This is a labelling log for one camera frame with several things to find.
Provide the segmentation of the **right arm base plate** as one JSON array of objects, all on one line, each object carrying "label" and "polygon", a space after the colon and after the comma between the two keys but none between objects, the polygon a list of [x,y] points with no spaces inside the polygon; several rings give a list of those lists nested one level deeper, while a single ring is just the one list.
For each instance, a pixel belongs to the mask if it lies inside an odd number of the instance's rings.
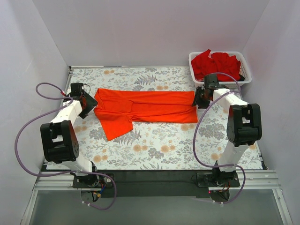
[{"label": "right arm base plate", "polygon": [[191,180],[200,188],[237,188],[240,186],[236,172],[214,174],[213,172],[202,171],[192,175]]}]

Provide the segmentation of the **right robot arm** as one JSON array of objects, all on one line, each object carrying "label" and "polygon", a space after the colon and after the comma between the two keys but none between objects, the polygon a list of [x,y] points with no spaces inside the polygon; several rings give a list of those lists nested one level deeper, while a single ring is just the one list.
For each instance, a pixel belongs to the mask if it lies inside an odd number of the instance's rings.
[{"label": "right robot arm", "polygon": [[246,149],[262,137],[261,109],[258,104],[241,100],[218,81],[216,73],[204,77],[203,87],[197,87],[192,105],[208,111],[214,104],[219,104],[228,111],[227,145],[222,156],[209,166],[208,172],[195,175],[197,186],[203,187],[239,187],[236,169]]}]

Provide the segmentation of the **orange t shirt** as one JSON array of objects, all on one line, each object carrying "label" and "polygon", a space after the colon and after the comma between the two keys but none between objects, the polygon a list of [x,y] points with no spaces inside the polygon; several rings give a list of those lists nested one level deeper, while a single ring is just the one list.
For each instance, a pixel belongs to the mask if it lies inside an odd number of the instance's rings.
[{"label": "orange t shirt", "polygon": [[134,122],[196,123],[193,91],[124,91],[98,89],[95,116],[107,140],[133,130]]}]

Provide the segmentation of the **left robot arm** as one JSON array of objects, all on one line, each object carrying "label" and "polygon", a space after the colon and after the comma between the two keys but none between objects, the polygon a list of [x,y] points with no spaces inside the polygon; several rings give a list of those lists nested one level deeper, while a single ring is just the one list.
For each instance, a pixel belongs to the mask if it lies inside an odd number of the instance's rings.
[{"label": "left robot arm", "polygon": [[49,123],[42,124],[40,133],[46,161],[65,166],[75,179],[88,186],[96,187],[99,176],[95,175],[96,166],[80,153],[74,122],[78,117],[84,119],[97,106],[97,101],[84,90],[83,83],[70,84],[71,92],[64,100],[64,108]]}]

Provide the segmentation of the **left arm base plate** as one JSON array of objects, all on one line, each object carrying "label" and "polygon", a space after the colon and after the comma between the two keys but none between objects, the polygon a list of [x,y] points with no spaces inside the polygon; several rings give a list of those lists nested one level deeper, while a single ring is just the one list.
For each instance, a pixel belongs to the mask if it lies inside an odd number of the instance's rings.
[{"label": "left arm base plate", "polygon": [[84,176],[75,176],[73,180],[73,188],[112,188],[114,180],[114,174],[107,174],[109,177],[87,174]]}]

